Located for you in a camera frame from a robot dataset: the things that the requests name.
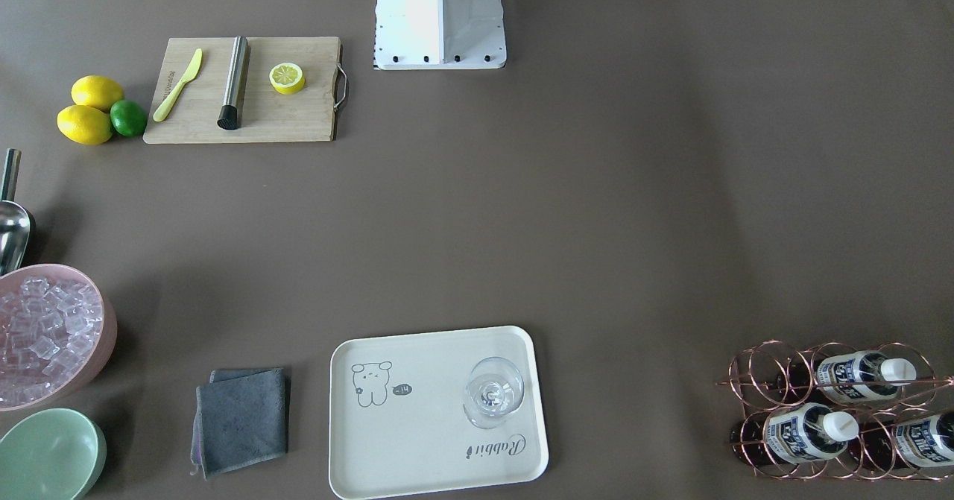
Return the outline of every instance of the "wine glass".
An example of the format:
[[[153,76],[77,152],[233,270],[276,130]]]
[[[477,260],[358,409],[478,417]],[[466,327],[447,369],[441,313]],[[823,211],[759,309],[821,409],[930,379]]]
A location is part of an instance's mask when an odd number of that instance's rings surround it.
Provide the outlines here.
[[[467,377],[464,413],[471,424],[492,429],[524,401],[524,378],[514,363],[503,357],[484,358]]]

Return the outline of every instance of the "knife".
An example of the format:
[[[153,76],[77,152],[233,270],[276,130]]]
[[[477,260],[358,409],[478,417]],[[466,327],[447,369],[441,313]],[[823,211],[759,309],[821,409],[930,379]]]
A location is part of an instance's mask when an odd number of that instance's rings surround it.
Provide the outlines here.
[[[173,88],[173,92],[170,92],[166,99],[162,100],[162,103],[159,104],[156,112],[153,113],[153,120],[161,122],[166,119],[166,116],[169,116],[169,112],[173,109],[173,106],[176,105],[176,100],[178,95],[182,92],[182,89],[186,83],[195,79],[195,76],[198,75],[198,66],[202,65],[202,49],[195,49],[195,54],[192,55],[191,61],[189,61],[188,68],[185,69],[182,77],[176,83],[176,86]]]

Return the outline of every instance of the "halved lemon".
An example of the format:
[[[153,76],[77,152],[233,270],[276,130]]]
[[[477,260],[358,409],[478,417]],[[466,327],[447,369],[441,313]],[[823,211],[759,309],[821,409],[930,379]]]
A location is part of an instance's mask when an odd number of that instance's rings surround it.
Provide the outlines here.
[[[283,62],[272,68],[268,80],[272,82],[275,90],[283,95],[293,95],[304,88],[304,72],[301,71],[301,66],[290,62]]]

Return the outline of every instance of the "wooden cutting board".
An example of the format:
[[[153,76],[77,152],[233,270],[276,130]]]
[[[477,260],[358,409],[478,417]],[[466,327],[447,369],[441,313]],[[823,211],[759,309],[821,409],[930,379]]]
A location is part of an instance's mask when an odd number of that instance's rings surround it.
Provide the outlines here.
[[[249,38],[248,69],[241,106],[241,127],[224,130],[216,122],[225,95],[234,37],[171,38],[162,59],[149,123],[142,139],[149,144],[210,144],[231,142],[314,142],[334,140],[335,86],[341,39]],[[153,113],[191,60],[202,49],[198,76],[188,83],[167,119]],[[304,89],[280,95],[268,80],[273,66],[293,62],[306,77]]]

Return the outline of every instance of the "metal scoop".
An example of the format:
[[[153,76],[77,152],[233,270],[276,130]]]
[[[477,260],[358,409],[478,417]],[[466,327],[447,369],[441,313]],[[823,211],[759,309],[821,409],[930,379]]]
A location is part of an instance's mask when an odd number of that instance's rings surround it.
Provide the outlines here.
[[[30,241],[30,214],[13,201],[18,171],[20,150],[7,150],[0,183],[0,275],[20,269]]]

